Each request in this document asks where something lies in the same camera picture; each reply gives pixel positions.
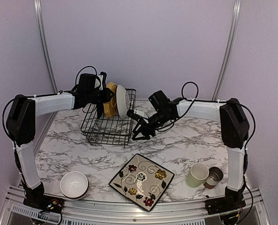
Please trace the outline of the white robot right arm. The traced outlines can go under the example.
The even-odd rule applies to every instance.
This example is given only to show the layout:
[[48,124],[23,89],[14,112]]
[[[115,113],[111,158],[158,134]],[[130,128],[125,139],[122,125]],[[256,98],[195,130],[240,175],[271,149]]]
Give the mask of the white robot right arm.
[[156,129],[168,121],[182,117],[213,120],[220,123],[221,139],[228,153],[227,189],[238,192],[245,184],[248,166],[247,142],[249,121],[238,99],[227,101],[207,101],[199,99],[152,101],[156,113],[148,117],[135,110],[128,110],[127,116],[137,122],[133,130],[133,140],[148,140],[155,136]]

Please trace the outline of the black square floral plate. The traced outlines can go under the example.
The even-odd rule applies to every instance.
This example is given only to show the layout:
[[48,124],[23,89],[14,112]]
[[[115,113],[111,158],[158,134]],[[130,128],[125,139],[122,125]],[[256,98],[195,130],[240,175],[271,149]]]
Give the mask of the black square floral plate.
[[99,119],[104,112],[103,103],[96,104],[97,118]]

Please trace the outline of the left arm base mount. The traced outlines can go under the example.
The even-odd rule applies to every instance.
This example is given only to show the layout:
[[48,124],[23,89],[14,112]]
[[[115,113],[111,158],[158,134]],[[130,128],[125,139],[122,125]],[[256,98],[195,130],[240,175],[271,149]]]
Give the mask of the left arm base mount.
[[23,201],[24,205],[39,209],[43,212],[51,211],[61,213],[64,205],[64,199],[45,195],[44,185],[42,182],[34,189],[29,188],[24,182],[22,183],[22,186],[25,194]]

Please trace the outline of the round brown rim floral plate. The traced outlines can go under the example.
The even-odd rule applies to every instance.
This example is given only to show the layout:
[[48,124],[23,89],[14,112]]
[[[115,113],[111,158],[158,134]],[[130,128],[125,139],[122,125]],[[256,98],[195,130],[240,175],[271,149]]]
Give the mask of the round brown rim floral plate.
[[120,84],[117,86],[116,101],[119,117],[125,119],[130,106],[130,98],[128,91]]

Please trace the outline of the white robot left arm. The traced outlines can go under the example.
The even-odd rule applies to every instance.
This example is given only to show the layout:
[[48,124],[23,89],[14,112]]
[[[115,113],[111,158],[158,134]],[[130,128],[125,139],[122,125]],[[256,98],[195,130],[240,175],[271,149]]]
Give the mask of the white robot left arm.
[[76,110],[87,104],[99,109],[114,97],[109,88],[99,88],[78,93],[64,91],[40,96],[17,95],[10,101],[11,109],[6,120],[6,129],[13,142],[16,165],[26,188],[36,189],[41,185],[34,154],[36,119],[42,115],[63,110]]

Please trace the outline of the yellow polka dot plate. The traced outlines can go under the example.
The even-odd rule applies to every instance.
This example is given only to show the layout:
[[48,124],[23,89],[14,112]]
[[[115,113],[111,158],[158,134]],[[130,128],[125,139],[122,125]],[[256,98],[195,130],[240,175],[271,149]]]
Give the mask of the yellow polka dot plate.
[[109,82],[107,85],[107,88],[109,88],[112,92],[114,92],[114,96],[108,103],[104,103],[104,114],[107,118],[111,118],[117,114],[117,100],[116,100],[116,91],[117,91],[117,85],[113,82]]

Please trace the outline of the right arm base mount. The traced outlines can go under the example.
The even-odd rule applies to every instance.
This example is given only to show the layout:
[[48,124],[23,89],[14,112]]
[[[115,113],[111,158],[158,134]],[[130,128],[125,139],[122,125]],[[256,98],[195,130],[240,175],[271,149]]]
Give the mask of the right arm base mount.
[[245,187],[246,185],[243,185],[238,191],[233,191],[226,187],[224,197],[206,200],[205,209],[208,214],[223,213],[245,207],[246,203],[243,197]]

